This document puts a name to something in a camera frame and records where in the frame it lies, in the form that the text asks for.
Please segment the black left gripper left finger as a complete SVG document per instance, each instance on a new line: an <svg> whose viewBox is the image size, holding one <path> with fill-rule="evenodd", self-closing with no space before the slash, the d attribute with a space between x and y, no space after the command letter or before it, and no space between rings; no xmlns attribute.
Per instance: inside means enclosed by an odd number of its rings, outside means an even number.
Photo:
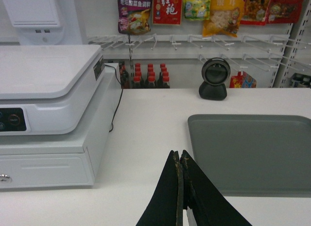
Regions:
<svg viewBox="0 0 311 226"><path fill-rule="evenodd" d="M183 224L183 171L177 151L170 151L153 196L138 226Z"/></svg>

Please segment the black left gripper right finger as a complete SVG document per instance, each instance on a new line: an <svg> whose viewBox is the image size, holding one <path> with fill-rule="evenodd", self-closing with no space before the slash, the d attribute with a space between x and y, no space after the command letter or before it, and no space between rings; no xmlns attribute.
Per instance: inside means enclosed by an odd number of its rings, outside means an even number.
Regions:
<svg viewBox="0 0 311 226"><path fill-rule="evenodd" d="M251 225L219 192L184 150L180 158L184 176L184 208L192 210L198 226Z"/></svg>

